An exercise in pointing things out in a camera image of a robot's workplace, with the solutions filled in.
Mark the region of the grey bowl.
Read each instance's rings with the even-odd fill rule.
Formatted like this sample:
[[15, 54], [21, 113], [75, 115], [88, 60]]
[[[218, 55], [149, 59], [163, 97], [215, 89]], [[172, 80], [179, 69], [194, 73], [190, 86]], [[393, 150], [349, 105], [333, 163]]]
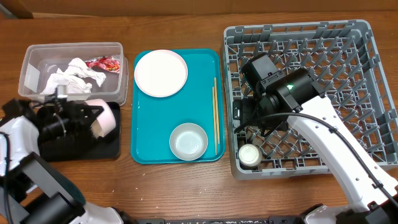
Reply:
[[194, 161], [206, 152], [208, 136], [201, 126], [195, 123], [183, 123], [172, 131], [169, 146], [178, 159]]

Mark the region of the wooden chopstick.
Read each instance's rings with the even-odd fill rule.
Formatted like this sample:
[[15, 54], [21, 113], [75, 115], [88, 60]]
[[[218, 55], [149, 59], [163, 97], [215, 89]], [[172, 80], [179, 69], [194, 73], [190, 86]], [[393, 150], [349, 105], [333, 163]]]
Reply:
[[217, 156], [218, 144], [217, 144], [217, 125], [216, 125], [215, 88], [214, 87], [212, 87], [212, 106], [213, 106], [213, 129], [214, 129], [215, 155]]
[[216, 132], [218, 144], [220, 144], [220, 122], [219, 122], [219, 109], [218, 109], [218, 90], [217, 90], [217, 79], [214, 77], [214, 96], [215, 96], [215, 118], [216, 118]]

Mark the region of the grey dishwasher rack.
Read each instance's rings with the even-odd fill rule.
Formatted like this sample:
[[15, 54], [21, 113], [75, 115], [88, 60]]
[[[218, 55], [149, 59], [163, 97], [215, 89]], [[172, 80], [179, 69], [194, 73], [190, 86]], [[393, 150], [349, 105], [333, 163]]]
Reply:
[[[328, 168], [295, 130], [261, 136], [260, 129], [233, 119], [233, 101], [252, 98], [241, 74], [252, 57], [267, 54], [285, 74], [305, 68], [318, 77], [338, 116], [383, 169], [397, 167], [397, 110], [389, 91], [373, 31], [367, 21], [326, 21], [231, 26], [223, 34], [224, 87], [231, 173], [238, 180], [326, 174]], [[257, 146], [261, 163], [243, 168], [238, 151]]]

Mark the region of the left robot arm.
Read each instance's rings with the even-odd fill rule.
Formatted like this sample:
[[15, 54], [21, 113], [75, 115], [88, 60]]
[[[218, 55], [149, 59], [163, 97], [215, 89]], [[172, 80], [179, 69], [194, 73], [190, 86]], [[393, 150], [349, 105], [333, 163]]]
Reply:
[[111, 133], [116, 120], [107, 102], [13, 99], [2, 109], [1, 215], [9, 223], [133, 223], [124, 211], [87, 202], [41, 156], [74, 156]]

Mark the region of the red snack wrapper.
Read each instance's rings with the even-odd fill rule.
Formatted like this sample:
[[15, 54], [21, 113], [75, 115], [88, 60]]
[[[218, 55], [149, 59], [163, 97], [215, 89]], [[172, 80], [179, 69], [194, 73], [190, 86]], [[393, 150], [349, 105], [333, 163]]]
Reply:
[[112, 73], [119, 73], [121, 68], [121, 56], [120, 55], [110, 55], [91, 58], [85, 60], [86, 66], [89, 68], [98, 67], [102, 70]]

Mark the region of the white paper cup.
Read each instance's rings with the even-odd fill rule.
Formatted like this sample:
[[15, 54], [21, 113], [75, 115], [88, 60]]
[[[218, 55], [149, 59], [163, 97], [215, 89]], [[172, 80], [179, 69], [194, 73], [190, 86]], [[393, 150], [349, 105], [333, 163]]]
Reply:
[[260, 149], [253, 144], [244, 144], [239, 148], [238, 159], [240, 165], [245, 169], [254, 169], [262, 161]]

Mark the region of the pink bowl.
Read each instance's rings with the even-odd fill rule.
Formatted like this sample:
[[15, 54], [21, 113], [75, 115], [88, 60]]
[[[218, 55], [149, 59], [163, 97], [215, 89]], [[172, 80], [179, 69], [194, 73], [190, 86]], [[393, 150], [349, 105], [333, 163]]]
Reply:
[[116, 120], [111, 108], [102, 99], [88, 100], [85, 103], [90, 106], [102, 107], [103, 111], [91, 125], [91, 132], [96, 139], [105, 137], [116, 127]]

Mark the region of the left wooden chopstick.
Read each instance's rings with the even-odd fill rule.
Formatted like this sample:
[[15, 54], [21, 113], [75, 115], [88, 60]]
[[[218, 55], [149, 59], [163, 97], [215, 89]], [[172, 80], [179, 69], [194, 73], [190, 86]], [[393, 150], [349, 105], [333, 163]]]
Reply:
[[215, 155], [217, 156], [218, 144], [217, 144], [217, 125], [216, 125], [215, 88], [214, 87], [212, 87], [212, 106], [213, 106], [213, 129], [214, 129]]

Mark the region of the large pink plate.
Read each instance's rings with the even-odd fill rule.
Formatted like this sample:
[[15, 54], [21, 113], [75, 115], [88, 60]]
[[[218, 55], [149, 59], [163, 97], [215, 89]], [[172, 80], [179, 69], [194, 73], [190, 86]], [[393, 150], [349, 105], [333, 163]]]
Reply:
[[176, 94], [187, 78], [187, 63], [171, 50], [153, 50], [145, 54], [134, 69], [134, 80], [140, 91], [156, 98]]

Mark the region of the crumpled white tissue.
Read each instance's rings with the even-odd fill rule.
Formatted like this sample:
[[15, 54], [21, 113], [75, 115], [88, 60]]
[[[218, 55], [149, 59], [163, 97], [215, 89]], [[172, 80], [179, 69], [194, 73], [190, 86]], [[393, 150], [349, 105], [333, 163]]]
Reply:
[[101, 87], [106, 79], [103, 72], [96, 72], [89, 68], [80, 58], [74, 58], [63, 72], [60, 68], [50, 75], [47, 84], [41, 95], [49, 95], [55, 92], [59, 85], [67, 87], [67, 93], [91, 93], [93, 85], [84, 81], [83, 78], [91, 78]]

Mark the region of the teal plastic tray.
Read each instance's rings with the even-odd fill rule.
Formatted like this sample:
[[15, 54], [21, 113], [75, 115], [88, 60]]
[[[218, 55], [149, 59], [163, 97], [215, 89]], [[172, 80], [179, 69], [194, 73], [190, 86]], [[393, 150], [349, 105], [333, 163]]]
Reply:
[[223, 115], [220, 58], [211, 49], [178, 49], [188, 67], [185, 85], [176, 94], [156, 98], [132, 86], [131, 156], [140, 164], [176, 164], [169, 145], [180, 124], [195, 123], [208, 136], [208, 147], [198, 162], [219, 160], [226, 149], [224, 121], [219, 118], [220, 138], [214, 138], [212, 88], [217, 87], [218, 112]]

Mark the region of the clear plastic bin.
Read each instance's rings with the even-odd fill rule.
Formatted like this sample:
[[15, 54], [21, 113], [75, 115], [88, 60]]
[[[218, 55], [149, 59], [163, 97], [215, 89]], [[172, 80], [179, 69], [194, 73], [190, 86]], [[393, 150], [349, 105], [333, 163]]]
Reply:
[[118, 42], [80, 42], [63, 44], [31, 45], [25, 53], [21, 68], [18, 93], [31, 100], [44, 100], [40, 92], [44, 90], [50, 75], [56, 69], [67, 68], [73, 58], [91, 59], [100, 56], [119, 55], [121, 74], [113, 75], [106, 72], [106, 80], [99, 87], [92, 79], [87, 79], [93, 85], [91, 93], [69, 93], [68, 100], [93, 100], [100, 98], [113, 101], [119, 105], [126, 102], [129, 67], [127, 58], [123, 55], [123, 47]]

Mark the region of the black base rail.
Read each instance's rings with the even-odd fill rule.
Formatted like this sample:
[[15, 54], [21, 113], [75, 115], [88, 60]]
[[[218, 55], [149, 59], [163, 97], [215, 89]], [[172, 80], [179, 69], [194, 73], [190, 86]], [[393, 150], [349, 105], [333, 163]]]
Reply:
[[335, 223], [335, 217], [341, 212], [347, 212], [345, 207], [328, 207], [316, 204], [300, 215], [276, 215], [267, 218], [228, 218], [228, 219], [190, 219], [164, 220], [162, 218], [137, 219], [137, 224], [297, 224], [305, 223], [306, 218], [313, 218], [315, 223]]

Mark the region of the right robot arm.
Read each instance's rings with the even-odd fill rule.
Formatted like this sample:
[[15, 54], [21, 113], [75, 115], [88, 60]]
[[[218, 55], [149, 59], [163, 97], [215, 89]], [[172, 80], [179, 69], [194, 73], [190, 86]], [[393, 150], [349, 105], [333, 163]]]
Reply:
[[314, 74], [299, 68], [286, 75], [263, 53], [248, 60], [241, 74], [254, 102], [239, 112], [240, 132], [255, 126], [264, 137], [291, 127], [309, 142], [346, 195], [348, 206], [319, 204], [296, 223], [397, 223], [397, 180], [377, 165], [338, 117]]

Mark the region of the black tray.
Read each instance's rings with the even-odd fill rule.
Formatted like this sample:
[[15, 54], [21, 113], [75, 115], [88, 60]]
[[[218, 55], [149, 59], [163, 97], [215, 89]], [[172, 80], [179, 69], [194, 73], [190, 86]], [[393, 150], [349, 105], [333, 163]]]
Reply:
[[66, 135], [39, 141], [40, 155], [48, 162], [117, 159], [120, 155], [120, 106], [108, 102], [116, 127], [105, 137], [94, 137], [89, 127], [67, 131]]

